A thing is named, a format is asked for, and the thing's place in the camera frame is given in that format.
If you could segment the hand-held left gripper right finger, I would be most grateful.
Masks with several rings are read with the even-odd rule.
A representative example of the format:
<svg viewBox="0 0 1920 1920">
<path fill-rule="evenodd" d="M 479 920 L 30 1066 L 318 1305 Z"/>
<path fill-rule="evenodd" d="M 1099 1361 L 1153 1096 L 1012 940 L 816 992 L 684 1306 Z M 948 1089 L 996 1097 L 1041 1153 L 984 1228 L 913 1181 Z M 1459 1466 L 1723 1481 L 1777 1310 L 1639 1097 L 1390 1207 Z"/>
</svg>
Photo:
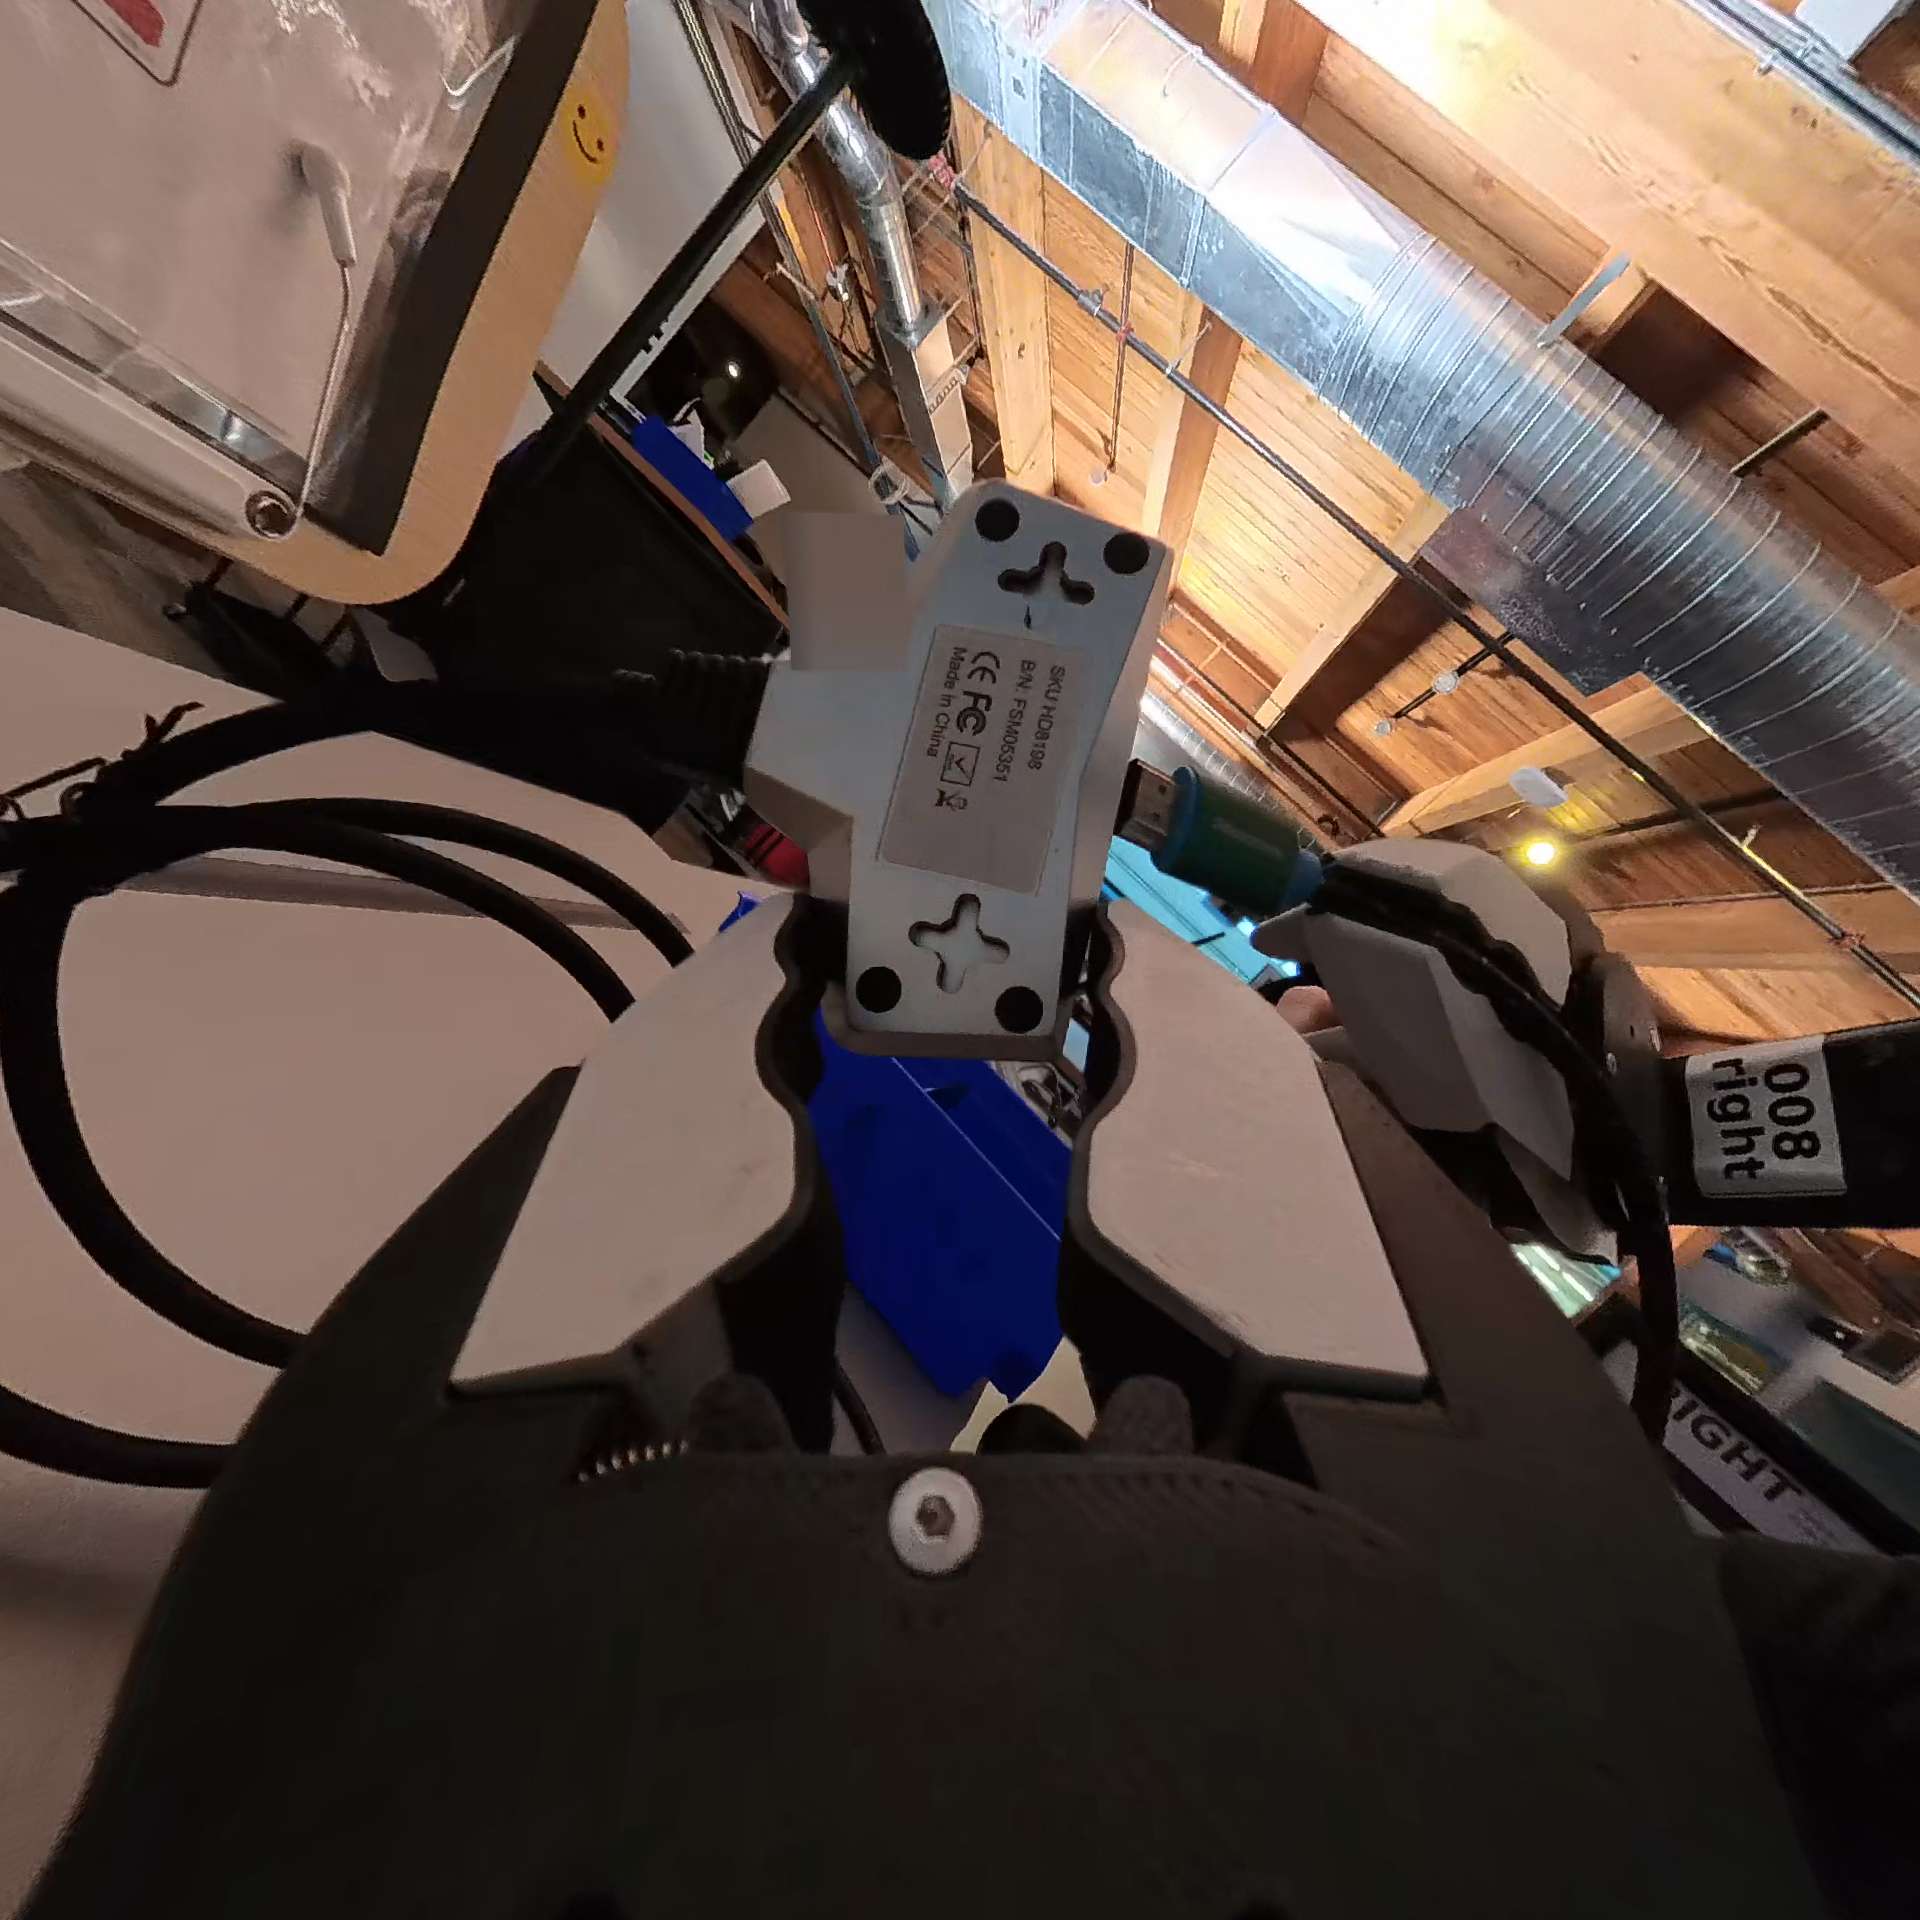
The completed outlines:
<svg viewBox="0 0 1920 1920">
<path fill-rule="evenodd" d="M 1212 1354 L 1420 1393 L 1428 1356 L 1307 1039 L 1140 907 L 1104 928 L 1119 1060 L 1083 1132 L 1093 1248 Z"/>
</svg>

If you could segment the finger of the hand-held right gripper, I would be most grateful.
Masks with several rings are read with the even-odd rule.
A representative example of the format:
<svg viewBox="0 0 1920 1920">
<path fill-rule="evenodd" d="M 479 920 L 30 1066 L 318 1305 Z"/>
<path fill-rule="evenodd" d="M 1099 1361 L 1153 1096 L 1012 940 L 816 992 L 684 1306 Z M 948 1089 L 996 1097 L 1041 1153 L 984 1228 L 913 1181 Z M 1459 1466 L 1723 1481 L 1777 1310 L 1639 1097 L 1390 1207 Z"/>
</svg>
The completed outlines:
<svg viewBox="0 0 1920 1920">
<path fill-rule="evenodd" d="M 1333 900 L 1335 879 L 1390 882 L 1443 900 L 1464 909 L 1490 941 L 1511 946 L 1536 983 L 1571 981 L 1571 923 L 1495 851 L 1433 837 L 1380 837 L 1329 860 L 1319 886 L 1324 907 Z"/>
<path fill-rule="evenodd" d="M 1576 1169 L 1561 1076 L 1439 953 L 1307 909 L 1267 920 L 1252 943 L 1316 974 L 1338 1036 L 1313 1049 L 1349 1066 L 1505 1236 L 1618 1259 L 1618 1233 Z"/>
</svg>

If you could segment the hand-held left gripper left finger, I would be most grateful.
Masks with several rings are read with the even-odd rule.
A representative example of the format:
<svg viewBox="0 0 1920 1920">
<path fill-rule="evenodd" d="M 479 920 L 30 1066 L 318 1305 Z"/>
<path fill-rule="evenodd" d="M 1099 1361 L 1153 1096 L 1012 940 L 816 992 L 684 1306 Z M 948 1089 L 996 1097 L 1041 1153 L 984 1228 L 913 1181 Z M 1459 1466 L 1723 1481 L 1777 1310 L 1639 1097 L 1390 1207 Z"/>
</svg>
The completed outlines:
<svg viewBox="0 0 1920 1920">
<path fill-rule="evenodd" d="M 451 1384 L 621 1379 L 689 1397 L 723 1372 L 825 1392 L 825 1189 L 769 1054 L 794 996 L 775 895 L 641 996 L 589 1054 L 492 1270 Z"/>
</svg>

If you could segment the silver hdmi splitter box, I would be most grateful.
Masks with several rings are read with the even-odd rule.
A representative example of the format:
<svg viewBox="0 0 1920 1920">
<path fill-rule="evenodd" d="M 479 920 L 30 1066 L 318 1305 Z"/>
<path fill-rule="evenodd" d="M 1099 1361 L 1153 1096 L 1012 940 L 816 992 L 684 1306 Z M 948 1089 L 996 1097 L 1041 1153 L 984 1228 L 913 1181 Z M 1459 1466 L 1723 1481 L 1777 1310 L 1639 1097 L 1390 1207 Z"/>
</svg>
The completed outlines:
<svg viewBox="0 0 1920 1920">
<path fill-rule="evenodd" d="M 748 753 L 796 843 L 852 1054 L 1042 1060 L 1062 1039 L 1164 618 L 1160 538 L 1008 484 L 917 560 L 792 514 L 786 654 Z"/>
</svg>

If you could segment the blue plastic bin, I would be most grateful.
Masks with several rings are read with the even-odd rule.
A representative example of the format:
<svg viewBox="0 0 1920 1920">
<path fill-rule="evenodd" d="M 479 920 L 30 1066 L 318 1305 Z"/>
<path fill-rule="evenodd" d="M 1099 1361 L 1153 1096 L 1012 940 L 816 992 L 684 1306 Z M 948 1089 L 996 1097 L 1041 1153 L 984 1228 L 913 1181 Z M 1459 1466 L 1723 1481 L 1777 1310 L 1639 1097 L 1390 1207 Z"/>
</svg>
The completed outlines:
<svg viewBox="0 0 1920 1920">
<path fill-rule="evenodd" d="M 1067 1146 L 981 1060 L 852 1054 L 813 1023 L 818 1076 L 796 1109 L 780 1070 L 809 1063 L 766 900 L 673 983 L 702 1089 L 687 1097 L 681 1198 L 720 1289 L 733 1356 L 775 1389 L 806 1443 L 827 1439 L 830 1266 L 945 1397 L 1017 1398 L 1053 1359 Z"/>
</svg>

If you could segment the grey metal pipe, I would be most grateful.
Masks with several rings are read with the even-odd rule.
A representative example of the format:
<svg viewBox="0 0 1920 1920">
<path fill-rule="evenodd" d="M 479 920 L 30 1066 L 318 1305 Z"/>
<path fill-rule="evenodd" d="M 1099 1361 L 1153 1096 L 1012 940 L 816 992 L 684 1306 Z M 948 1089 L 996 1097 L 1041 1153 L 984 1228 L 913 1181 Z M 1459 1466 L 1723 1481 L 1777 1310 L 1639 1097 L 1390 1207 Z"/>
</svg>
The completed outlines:
<svg viewBox="0 0 1920 1920">
<path fill-rule="evenodd" d="M 948 79 L 922 2 L 748 2 L 749 36 L 792 96 L 830 59 L 852 79 L 813 130 L 856 212 L 873 280 L 882 363 L 931 496 L 945 506 L 974 483 L 963 371 L 945 312 L 923 294 L 898 166 L 943 155 Z"/>
</svg>

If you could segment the wood-edged board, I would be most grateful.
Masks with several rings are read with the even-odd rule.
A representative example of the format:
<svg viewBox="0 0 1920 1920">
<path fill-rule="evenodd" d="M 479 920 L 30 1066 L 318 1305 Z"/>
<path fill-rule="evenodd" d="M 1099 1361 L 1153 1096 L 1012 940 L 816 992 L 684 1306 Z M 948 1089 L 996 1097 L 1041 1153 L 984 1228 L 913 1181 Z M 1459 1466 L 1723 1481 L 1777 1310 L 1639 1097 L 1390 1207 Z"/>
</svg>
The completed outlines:
<svg viewBox="0 0 1920 1920">
<path fill-rule="evenodd" d="M 323 442 L 318 495 L 282 538 L 211 532 L 211 555 L 335 604 L 435 578 L 472 532 L 621 146 L 622 4 L 533 4 L 416 243 L 373 276 Z"/>
</svg>

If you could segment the black rod with wheel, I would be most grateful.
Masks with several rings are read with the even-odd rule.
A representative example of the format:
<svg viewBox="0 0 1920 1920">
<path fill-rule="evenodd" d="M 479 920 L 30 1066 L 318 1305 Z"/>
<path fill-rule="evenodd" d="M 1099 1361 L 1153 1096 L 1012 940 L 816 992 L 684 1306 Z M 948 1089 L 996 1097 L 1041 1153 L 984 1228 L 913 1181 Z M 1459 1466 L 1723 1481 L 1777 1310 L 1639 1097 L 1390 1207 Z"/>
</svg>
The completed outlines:
<svg viewBox="0 0 1920 1920">
<path fill-rule="evenodd" d="M 636 307 L 610 332 L 517 465 L 524 486 L 542 484 L 566 449 L 590 428 L 619 381 L 668 332 L 676 307 L 698 289 L 780 170 L 816 132 L 830 109 L 852 96 L 869 132 L 895 157 L 923 162 L 948 134 L 948 79 L 923 4 L 845 2 L 800 4 L 805 39 L 822 48 L 822 67 L 806 79 L 775 130 L 743 162 L 718 204 L 668 259 Z"/>
</svg>

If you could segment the white box with clear cover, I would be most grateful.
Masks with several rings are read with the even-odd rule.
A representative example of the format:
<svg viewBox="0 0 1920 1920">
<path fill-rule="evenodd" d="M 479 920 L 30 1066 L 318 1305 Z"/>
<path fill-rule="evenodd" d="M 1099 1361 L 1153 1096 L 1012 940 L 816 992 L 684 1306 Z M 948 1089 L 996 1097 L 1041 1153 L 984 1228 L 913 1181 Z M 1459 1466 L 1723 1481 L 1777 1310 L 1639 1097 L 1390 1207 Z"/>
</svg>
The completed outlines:
<svg viewBox="0 0 1920 1920">
<path fill-rule="evenodd" d="M 533 4 L 4 4 L 4 459 L 282 538 Z"/>
</svg>

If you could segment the silver ventilation duct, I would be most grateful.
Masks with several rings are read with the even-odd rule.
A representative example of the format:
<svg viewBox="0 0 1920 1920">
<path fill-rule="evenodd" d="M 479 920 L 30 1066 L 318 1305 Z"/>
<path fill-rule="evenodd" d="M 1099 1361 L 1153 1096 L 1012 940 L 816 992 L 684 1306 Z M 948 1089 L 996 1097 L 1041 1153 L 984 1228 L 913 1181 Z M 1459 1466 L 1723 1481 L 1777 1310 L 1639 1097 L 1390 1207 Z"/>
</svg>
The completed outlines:
<svg viewBox="0 0 1920 1920">
<path fill-rule="evenodd" d="M 1483 606 L 1915 895 L 1915 617 L 1141 4 L 927 13 L 956 96 L 1464 521 Z"/>
</svg>

